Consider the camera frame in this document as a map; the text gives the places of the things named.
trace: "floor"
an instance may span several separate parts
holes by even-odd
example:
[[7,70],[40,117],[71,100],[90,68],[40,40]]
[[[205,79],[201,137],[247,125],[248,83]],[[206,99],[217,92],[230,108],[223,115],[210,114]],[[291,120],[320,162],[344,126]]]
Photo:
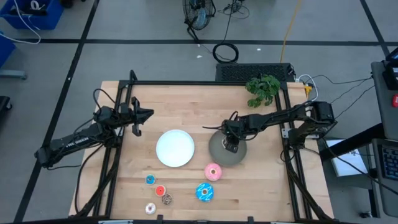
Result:
[[[215,4],[222,9],[229,2]],[[248,0],[245,5],[250,16],[232,18],[227,36],[238,43],[238,62],[278,62],[295,1]],[[398,24],[392,19],[397,8],[396,0],[303,0],[284,61],[297,74],[322,74],[335,82],[370,77],[370,63],[398,46]],[[226,15],[218,13],[198,32],[209,49],[224,37],[227,21]],[[2,19],[0,29],[14,38],[34,38]],[[55,30],[40,31],[42,44],[17,44],[3,69],[24,70],[29,77],[0,80],[0,95],[10,96],[14,104],[0,129],[0,223],[14,220],[35,164],[33,153],[44,139],[70,134],[90,116],[95,106],[91,93],[102,81],[127,79],[130,69],[140,80],[215,79],[216,61],[191,41],[185,29],[181,0],[86,0],[66,9]],[[220,53],[229,54],[226,49]],[[355,85],[332,85],[324,78],[316,83],[319,100],[324,101]],[[367,81],[333,103],[335,113],[372,85]],[[338,121],[329,136],[348,138],[380,122],[374,89]],[[73,154],[60,164],[79,164],[81,156]],[[358,212],[370,208],[367,192],[335,183],[330,164],[325,163],[324,170],[336,218],[397,222],[385,214],[381,219],[360,219]],[[77,172],[42,170],[23,220],[66,217]]]

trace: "pink donut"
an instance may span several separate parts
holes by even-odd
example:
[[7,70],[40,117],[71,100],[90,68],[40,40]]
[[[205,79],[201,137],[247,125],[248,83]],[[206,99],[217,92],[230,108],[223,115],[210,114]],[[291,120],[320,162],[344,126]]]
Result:
[[218,164],[208,164],[205,167],[205,176],[210,181],[216,181],[221,178],[223,171]]

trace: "wooden table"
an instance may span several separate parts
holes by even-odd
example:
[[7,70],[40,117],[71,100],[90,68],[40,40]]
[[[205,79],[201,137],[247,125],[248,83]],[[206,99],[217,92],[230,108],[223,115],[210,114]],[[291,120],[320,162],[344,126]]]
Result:
[[[101,87],[116,97],[118,82],[103,82]],[[288,88],[292,106],[306,100],[301,83],[288,83]],[[131,127],[126,128],[111,218],[156,219],[157,214],[163,214],[165,220],[245,221],[248,216],[253,216],[255,221],[294,220],[285,164],[279,159],[282,141],[278,125],[248,141],[248,153],[242,163],[223,167],[222,179],[211,183],[215,190],[211,202],[201,202],[195,196],[196,187],[207,182],[203,170],[211,163],[208,141],[215,132],[202,126],[219,126],[235,110],[240,115],[275,112],[275,103],[248,108],[246,102],[252,95],[243,86],[134,85],[132,95],[141,102],[141,107],[153,109],[155,113],[140,126],[141,137],[133,135]],[[114,106],[103,93],[99,94],[98,101],[100,105]],[[163,165],[155,152],[158,138],[171,129],[186,131],[195,142],[193,158],[179,168]],[[313,140],[307,140],[306,147],[318,150]],[[87,149],[84,158],[92,151]],[[311,152],[301,151],[301,155],[307,189],[332,217],[321,160]],[[80,209],[98,186],[103,156],[104,150],[100,150],[83,169],[78,196]],[[145,184],[148,174],[156,176],[155,185]],[[163,205],[161,198],[155,196],[157,185],[166,186],[167,193],[173,197],[171,205]],[[296,191],[301,202],[301,194]],[[102,205],[106,203],[108,191],[105,192]],[[157,206],[155,215],[145,213],[145,206],[150,202]],[[303,206],[299,204],[304,217]]]

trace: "green plant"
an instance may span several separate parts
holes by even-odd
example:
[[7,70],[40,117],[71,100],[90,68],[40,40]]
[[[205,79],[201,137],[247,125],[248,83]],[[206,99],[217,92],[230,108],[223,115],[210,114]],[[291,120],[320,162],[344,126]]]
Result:
[[248,92],[257,95],[257,97],[248,100],[248,106],[257,108],[263,100],[266,101],[264,105],[270,105],[279,88],[279,81],[272,75],[261,75],[260,78],[252,78],[246,83],[246,89]]

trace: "blue donut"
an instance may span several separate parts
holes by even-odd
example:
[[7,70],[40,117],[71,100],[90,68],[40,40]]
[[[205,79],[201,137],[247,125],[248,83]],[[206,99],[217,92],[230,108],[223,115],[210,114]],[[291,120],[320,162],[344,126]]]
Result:
[[148,184],[148,185],[152,185],[152,184],[155,183],[155,180],[156,180],[156,178],[155,178],[154,175],[148,175],[148,176],[145,178],[145,183]]
[[202,202],[209,202],[213,199],[213,187],[209,183],[202,183],[197,187],[197,198]]

